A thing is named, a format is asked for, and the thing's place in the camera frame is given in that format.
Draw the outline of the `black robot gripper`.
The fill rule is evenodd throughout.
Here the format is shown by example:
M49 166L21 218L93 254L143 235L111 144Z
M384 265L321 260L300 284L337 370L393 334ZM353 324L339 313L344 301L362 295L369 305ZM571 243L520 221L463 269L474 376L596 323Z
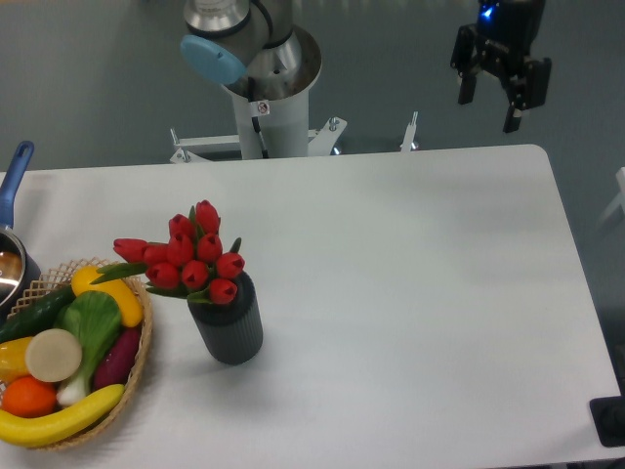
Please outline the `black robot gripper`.
M545 5L541 0L479 1L477 23L460 26L457 32L450 66L460 78L459 105L473 101L481 68L497 74L499 65L501 74L515 75L504 86L509 103L505 133L518 131L523 113L546 102L552 60L526 60Z

